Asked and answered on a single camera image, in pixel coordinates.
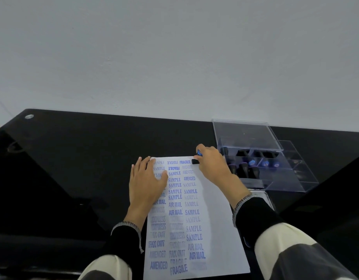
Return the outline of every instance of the white paper sheet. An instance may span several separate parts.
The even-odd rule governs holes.
[[[156,158],[155,176],[169,179],[147,219],[144,280],[250,272],[229,202],[191,159]]]

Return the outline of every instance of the clear acrylic box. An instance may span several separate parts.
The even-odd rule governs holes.
[[[212,120],[218,150],[238,168],[247,188],[307,192],[318,185],[291,141],[279,141],[267,123]],[[250,175],[250,170],[258,171]]]

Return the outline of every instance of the left hand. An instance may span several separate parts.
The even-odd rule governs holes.
[[[163,171],[161,179],[154,176],[153,166],[156,159],[150,156],[142,160],[138,158],[132,165],[129,182],[130,206],[124,221],[130,221],[142,230],[144,221],[154,202],[158,200],[168,181],[167,171]]]

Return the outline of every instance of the white wall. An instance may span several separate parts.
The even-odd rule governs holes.
[[[25,108],[359,131],[359,0],[0,0]]]

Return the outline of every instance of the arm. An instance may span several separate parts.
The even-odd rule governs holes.
[[[341,263],[304,232],[285,223],[262,198],[254,197],[231,174],[214,147],[200,144],[199,169],[220,188],[234,209],[233,222],[255,250],[265,280],[356,279]]]
[[[82,272],[79,280],[132,279],[137,259],[143,253],[141,230],[154,202],[163,192],[168,174],[160,180],[153,173],[155,159],[141,157],[132,165],[129,182],[130,206],[123,222],[113,227],[111,237],[104,247],[104,255],[94,260]]]

